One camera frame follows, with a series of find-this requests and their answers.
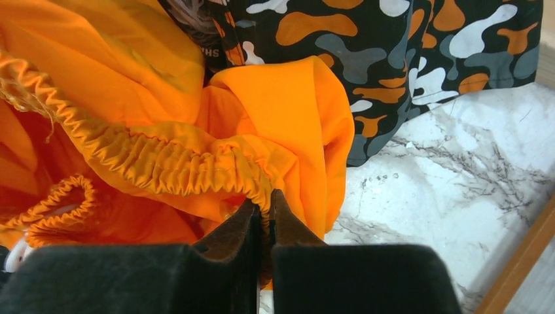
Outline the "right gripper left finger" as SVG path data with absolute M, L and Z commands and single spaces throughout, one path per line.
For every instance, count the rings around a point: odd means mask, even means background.
M 256 313 L 260 210 L 195 244 L 50 246 L 1 290 L 2 313 Z

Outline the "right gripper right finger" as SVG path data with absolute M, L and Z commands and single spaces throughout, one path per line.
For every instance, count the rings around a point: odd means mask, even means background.
M 327 245 L 271 194 L 275 313 L 460 313 L 448 270 L 430 247 Z

